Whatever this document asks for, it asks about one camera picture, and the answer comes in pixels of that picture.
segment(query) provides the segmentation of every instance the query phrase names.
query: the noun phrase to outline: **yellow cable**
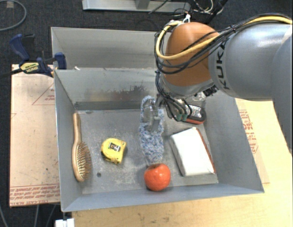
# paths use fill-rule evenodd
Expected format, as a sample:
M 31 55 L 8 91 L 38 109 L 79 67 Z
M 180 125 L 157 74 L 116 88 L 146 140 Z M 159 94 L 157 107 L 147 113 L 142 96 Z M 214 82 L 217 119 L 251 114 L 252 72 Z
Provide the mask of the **yellow cable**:
M 283 22 L 283 23 L 287 23 L 287 24 L 290 24 L 292 25 L 293 24 L 293 21 L 291 19 L 288 19 L 288 18 L 285 18 L 285 17 L 278 17 L 278 16 L 267 16 L 267 17 L 259 17 L 259 18 L 256 18 L 256 19 L 253 19 L 251 20 L 250 22 L 247 22 L 243 25 L 247 25 L 247 24 L 251 24 L 251 23 L 256 23 L 256 22 L 259 22 L 259 21 L 263 21 L 263 20 L 274 20 L 274 21 L 280 21 L 280 22 Z M 167 25 L 165 28 L 163 28 L 163 30 L 161 31 L 160 35 L 158 36 L 158 40 L 157 40 L 157 43 L 156 43 L 156 47 L 155 47 L 155 51 L 156 51 L 156 54 L 158 57 L 164 59 L 164 60 L 174 60 L 174 59 L 178 59 L 184 55 L 187 55 L 188 53 L 191 53 L 193 52 L 194 50 L 197 50 L 197 49 L 202 49 L 204 48 L 205 46 L 207 46 L 209 43 L 211 43 L 213 40 L 215 40 L 217 36 L 214 36 L 210 39 L 207 39 L 206 41 L 202 42 L 202 43 L 199 43 L 185 51 L 182 51 L 178 54 L 175 54 L 175 55 L 170 55 L 170 56 L 166 56 L 166 55 L 162 55 L 160 53 L 160 48 L 159 48 L 159 45 L 160 45 L 160 42 L 162 40 L 162 37 L 165 33 L 166 30 L 168 30 L 170 27 L 172 26 L 176 26 L 176 25 L 179 25 L 179 24 L 182 24 L 182 21 L 175 21 L 175 22 L 172 22 L 170 23 L 169 25 Z

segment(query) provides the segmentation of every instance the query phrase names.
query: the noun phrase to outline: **white foam block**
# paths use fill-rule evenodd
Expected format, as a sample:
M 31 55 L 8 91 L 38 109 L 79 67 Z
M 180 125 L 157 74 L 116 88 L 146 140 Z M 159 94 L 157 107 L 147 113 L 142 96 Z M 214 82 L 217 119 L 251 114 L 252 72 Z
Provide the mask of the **white foam block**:
M 183 176 L 215 174 L 213 160 L 197 128 L 172 135 L 170 143 Z

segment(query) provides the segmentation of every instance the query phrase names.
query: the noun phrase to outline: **yellow tape measure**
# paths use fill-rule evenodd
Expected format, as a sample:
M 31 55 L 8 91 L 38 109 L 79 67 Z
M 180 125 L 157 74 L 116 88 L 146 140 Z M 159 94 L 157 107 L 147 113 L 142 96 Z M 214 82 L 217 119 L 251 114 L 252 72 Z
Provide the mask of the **yellow tape measure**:
M 108 138 L 101 145 L 101 152 L 105 160 L 120 164 L 127 143 L 123 140 Z

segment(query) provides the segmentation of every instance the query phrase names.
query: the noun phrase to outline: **cardboard sheet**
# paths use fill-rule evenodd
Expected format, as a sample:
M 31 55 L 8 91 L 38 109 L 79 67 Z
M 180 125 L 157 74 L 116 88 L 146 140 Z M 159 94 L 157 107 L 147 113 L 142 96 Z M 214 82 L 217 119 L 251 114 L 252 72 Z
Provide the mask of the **cardboard sheet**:
M 59 202 L 54 79 L 19 73 L 11 84 L 9 205 Z

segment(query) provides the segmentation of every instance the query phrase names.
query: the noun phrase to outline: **blue fuzzy object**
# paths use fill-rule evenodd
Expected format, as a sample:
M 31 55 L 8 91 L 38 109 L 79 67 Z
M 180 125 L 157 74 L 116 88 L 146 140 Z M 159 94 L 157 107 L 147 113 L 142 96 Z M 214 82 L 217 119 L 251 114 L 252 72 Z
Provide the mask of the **blue fuzzy object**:
M 146 158 L 146 163 L 148 166 L 156 163 L 160 163 L 164 154 L 164 141 L 162 139 L 162 132 L 164 131 L 163 121 L 164 121 L 164 110 L 158 110 L 158 116 L 160 117 L 160 123 L 158 130 L 148 131 L 145 129 L 147 122 L 143 122 L 143 104 L 148 99 L 152 98 L 151 96 L 146 96 L 142 99 L 140 107 L 140 126 L 139 126 L 139 136 L 140 136 L 140 145 L 142 147 L 143 154 Z

